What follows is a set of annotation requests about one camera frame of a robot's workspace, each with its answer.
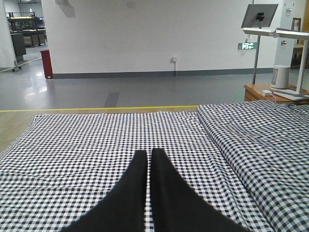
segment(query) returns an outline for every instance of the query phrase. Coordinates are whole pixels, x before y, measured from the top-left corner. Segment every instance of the white device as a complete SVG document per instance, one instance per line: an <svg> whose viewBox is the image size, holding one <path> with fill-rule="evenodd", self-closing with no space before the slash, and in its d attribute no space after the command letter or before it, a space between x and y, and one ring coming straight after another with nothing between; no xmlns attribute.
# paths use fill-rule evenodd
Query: white device
<svg viewBox="0 0 309 232"><path fill-rule="evenodd" d="M262 90L262 95L263 96L271 96L272 92L269 90Z"/></svg>
<svg viewBox="0 0 309 232"><path fill-rule="evenodd" d="M286 89L289 85L290 66L275 65L272 76L271 89Z"/></svg>

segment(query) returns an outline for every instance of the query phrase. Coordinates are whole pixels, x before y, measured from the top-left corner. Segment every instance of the gray baseboard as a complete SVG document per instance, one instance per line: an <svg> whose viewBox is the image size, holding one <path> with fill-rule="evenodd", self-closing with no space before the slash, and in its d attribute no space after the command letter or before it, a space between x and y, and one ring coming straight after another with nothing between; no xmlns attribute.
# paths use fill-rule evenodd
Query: gray baseboard
<svg viewBox="0 0 309 232"><path fill-rule="evenodd" d="M273 68L257 69L257 73L272 73ZM193 70L177 71L178 76L208 76L252 74L253 69L222 69L222 70ZM173 76L174 71L166 72L105 72L105 73L54 73L54 79L79 79L79 78L111 78L111 77L141 77L141 76Z"/></svg>

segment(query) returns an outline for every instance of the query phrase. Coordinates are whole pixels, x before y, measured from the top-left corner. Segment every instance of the bed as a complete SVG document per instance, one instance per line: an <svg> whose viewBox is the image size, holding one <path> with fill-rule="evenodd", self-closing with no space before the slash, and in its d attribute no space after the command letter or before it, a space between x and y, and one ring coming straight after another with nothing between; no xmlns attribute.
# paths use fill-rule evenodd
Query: bed
<svg viewBox="0 0 309 232"><path fill-rule="evenodd" d="M309 105L245 101L196 112L35 116L0 154L0 230L60 231L93 208L136 150L250 231L309 231ZM145 231L154 231L149 184Z"/></svg>

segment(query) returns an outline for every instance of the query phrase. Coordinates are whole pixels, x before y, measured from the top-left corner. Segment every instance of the white desk lamp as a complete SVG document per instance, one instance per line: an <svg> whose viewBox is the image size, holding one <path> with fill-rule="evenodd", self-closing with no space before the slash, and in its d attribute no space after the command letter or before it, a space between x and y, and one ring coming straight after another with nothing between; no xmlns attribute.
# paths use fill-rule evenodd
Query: white desk lamp
<svg viewBox="0 0 309 232"><path fill-rule="evenodd" d="M244 28L243 31L246 34L252 34L252 35L263 35L263 36L270 36L274 38L289 38L289 39L296 39L296 40L304 40L304 48L303 48L303 54L300 62L300 68L299 68L299 74L298 74L298 81L297 81L297 87L296 90L291 89L282 89L282 90L276 90L274 94L282 96L284 98L299 101L304 99L309 99L309 95L305 95L301 93L302 90L302 84L303 84L303 78L304 78L304 72L305 72L305 63L308 53L308 40L309 40L309 33L307 32L299 32L299 31L293 31L293 30L287 30L287 29L253 29L253 28Z"/></svg>

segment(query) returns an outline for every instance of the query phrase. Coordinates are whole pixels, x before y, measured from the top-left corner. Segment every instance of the white wall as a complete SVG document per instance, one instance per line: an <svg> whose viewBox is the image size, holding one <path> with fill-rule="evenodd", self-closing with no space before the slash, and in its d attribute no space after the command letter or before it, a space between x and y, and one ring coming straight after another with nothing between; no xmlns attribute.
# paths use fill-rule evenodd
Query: white wall
<svg viewBox="0 0 309 232"><path fill-rule="evenodd" d="M0 68L14 67L15 53L3 0L0 0L0 41Z"/></svg>
<svg viewBox="0 0 309 232"><path fill-rule="evenodd" d="M278 3L280 0L259 1ZM251 0L42 0L54 73L253 68L238 51ZM280 14L272 26L279 25ZM258 68L272 68L276 39L262 38Z"/></svg>
<svg viewBox="0 0 309 232"><path fill-rule="evenodd" d="M19 12L17 0L4 0L4 7L6 12Z"/></svg>

